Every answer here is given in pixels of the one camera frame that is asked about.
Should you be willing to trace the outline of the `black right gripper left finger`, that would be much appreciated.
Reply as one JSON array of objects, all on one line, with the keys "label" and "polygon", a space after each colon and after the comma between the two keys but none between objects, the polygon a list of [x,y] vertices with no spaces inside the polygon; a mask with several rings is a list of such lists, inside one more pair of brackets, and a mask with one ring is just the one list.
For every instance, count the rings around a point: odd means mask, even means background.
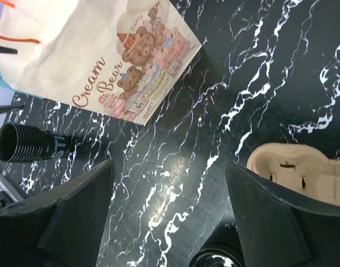
[{"label": "black right gripper left finger", "polygon": [[95,266],[114,178],[114,163],[105,160],[0,209],[0,266]]}]

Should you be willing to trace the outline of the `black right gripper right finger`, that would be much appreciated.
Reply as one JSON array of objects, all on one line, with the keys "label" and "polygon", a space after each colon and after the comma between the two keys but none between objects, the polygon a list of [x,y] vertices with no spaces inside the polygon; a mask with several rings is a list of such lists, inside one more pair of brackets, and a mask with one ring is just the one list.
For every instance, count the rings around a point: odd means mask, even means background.
[{"label": "black right gripper right finger", "polygon": [[237,162],[226,182],[247,266],[340,266],[340,207],[267,180]]}]

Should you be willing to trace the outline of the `brown pulp cup carrier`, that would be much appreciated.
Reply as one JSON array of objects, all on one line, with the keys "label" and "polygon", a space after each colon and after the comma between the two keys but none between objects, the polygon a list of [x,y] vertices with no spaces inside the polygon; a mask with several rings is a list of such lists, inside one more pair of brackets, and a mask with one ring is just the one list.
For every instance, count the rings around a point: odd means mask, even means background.
[{"label": "brown pulp cup carrier", "polygon": [[340,158],[329,159],[308,145],[267,143],[251,153],[247,168],[306,197],[340,206]]}]

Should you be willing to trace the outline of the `cream bear paper bag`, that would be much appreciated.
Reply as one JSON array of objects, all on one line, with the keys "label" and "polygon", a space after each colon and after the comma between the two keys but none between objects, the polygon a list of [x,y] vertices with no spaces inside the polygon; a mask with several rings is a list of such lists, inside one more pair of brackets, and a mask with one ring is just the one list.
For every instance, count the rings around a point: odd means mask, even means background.
[{"label": "cream bear paper bag", "polygon": [[201,43],[170,1],[0,1],[8,87],[145,125]]}]

